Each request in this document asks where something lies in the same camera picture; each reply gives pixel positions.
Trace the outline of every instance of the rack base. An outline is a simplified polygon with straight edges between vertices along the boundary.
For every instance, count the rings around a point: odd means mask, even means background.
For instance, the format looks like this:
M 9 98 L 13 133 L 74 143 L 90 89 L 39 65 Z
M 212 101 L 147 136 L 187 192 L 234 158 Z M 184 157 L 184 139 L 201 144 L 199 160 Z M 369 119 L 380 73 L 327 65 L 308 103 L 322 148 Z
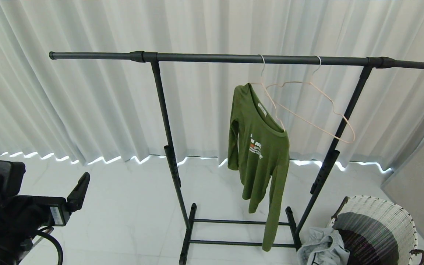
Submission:
M 236 242 L 236 241 L 215 241 L 215 240 L 193 240 L 191 239 L 192 230 L 194 228 L 194 223 L 236 223 L 236 224 L 246 224 L 246 225 L 265 225 L 266 222 L 260 221 L 241 221 L 241 220 L 217 220 L 217 219 L 196 219 L 195 212 L 197 211 L 197 205 L 195 203 L 191 206 L 191 211 L 189 213 L 189 225 L 190 229 L 187 229 L 184 234 L 183 247 L 180 254 L 180 265 L 185 265 L 187 262 L 187 253 L 189 252 L 189 246 L 191 244 L 210 244 L 210 245 L 252 245 L 255 247 L 260 247 L 262 243 L 258 242 Z M 286 215 L 288 222 L 279 222 L 279 225 L 288 225 L 291 229 L 291 234 L 294 243 L 293 244 L 273 244 L 273 247 L 278 248 L 295 248 L 298 250 L 301 246 L 301 240 L 299 234 L 296 232 L 296 221 L 292 214 L 290 207 L 286 208 Z

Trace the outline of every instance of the white tag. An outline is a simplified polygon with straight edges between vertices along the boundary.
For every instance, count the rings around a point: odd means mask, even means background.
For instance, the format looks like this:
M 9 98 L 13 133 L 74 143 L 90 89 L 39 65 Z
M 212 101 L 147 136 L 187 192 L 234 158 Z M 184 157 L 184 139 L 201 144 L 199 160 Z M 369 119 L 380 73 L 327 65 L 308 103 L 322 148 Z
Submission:
M 53 221 L 56 225 L 63 225 L 62 216 L 58 207 L 51 206 L 50 211 L 52 212 Z
M 261 103 L 258 103 L 258 107 L 261 109 L 261 111 L 263 112 L 264 116 L 266 117 L 268 115 L 268 113 L 266 113 L 266 111 L 264 110 L 263 106 L 261 106 Z

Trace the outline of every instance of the long-sleeve shirt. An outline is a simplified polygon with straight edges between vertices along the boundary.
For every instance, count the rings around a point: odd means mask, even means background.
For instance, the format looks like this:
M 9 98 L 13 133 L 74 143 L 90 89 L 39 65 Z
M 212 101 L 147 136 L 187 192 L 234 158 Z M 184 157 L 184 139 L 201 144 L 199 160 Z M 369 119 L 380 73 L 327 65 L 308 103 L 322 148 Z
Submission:
M 233 94 L 228 167 L 240 172 L 242 197 L 250 200 L 249 213 L 256 212 L 272 176 L 262 245 L 269 251 L 278 229 L 289 168 L 289 138 L 264 109 L 251 84 L 237 86 Z

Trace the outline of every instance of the basket handle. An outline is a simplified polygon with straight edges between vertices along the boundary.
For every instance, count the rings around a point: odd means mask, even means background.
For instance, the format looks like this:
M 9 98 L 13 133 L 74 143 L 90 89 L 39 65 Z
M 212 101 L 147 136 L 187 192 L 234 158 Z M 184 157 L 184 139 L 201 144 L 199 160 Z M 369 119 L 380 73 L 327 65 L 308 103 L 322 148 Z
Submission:
M 424 250 L 410 250 L 410 254 L 412 255 L 421 254 L 421 261 L 419 265 L 424 265 Z

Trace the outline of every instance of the black metal clothing rack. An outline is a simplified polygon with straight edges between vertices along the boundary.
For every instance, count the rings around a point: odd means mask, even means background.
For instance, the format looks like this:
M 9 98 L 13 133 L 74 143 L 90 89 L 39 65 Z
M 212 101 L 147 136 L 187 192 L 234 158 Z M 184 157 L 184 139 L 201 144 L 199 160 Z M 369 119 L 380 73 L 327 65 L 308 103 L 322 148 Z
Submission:
M 109 53 L 109 52 L 50 52 L 49 57 L 55 59 L 113 59 L 113 60 L 132 60 L 135 62 L 149 62 L 152 66 L 153 75 L 155 77 L 156 91 L 158 92 L 158 99 L 160 101 L 161 113 L 163 116 L 163 123 L 166 131 L 166 138 L 168 145 L 165 146 L 166 158 L 170 167 L 171 176 L 173 179 L 176 195 L 180 203 L 181 213 L 183 215 L 184 224 L 186 226 L 186 233 L 184 236 L 183 247 L 180 253 L 181 265 L 186 264 L 187 253 L 191 243 L 196 244 L 216 244 L 216 245 L 254 245 L 261 246 L 262 243 L 251 242 L 233 242 L 233 241 L 215 241 L 215 240 L 193 240 L 191 239 L 194 223 L 233 223 L 233 224 L 246 224 L 246 225 L 264 225 L 266 222 L 256 221 L 237 221 L 237 220 L 216 220 L 216 219 L 198 219 L 195 218 L 197 205 L 192 204 L 190 214 L 184 205 L 184 200 L 181 192 L 181 180 L 178 173 L 178 165 L 176 162 L 176 155 L 174 152 L 173 140 L 170 129 L 170 122 L 168 119 L 168 111 L 166 109 L 165 94 L 163 92 L 163 83 L 160 75 L 161 61 L 170 62 L 211 62 L 211 63 L 251 63 L 261 64 L 263 58 L 260 55 L 231 55 L 231 54 L 178 54 L 178 53 L 158 53 L 158 52 L 144 52 L 136 51 L 129 53 Z M 350 118 L 351 113 L 358 101 L 362 92 L 365 82 L 367 81 L 372 69 L 374 68 L 415 68 L 424 69 L 424 62 L 400 61 L 388 57 L 320 57 L 315 56 L 268 56 L 265 55 L 264 59 L 267 64 L 299 64 L 299 65 L 340 65 L 340 66 L 362 66 L 362 72 L 359 81 L 356 84 L 352 97 L 348 103 L 348 107 L 344 113 L 347 119 Z M 340 125 L 335 133 L 337 137 L 341 137 L 345 129 L 346 122 L 341 120 Z M 338 140 L 333 139 L 322 166 L 317 174 L 317 177 L 312 185 L 310 193 L 312 197 L 303 213 L 298 225 L 295 222 L 293 213 L 290 207 L 286 208 L 287 222 L 279 222 L 279 225 L 288 225 L 291 229 L 293 237 L 293 244 L 273 244 L 273 247 L 284 248 L 300 248 L 302 246 L 299 233 L 308 218 L 308 215 L 315 204 L 315 201 L 320 194 L 320 191 L 325 184 L 331 169 L 335 165 L 340 152 L 336 149 Z

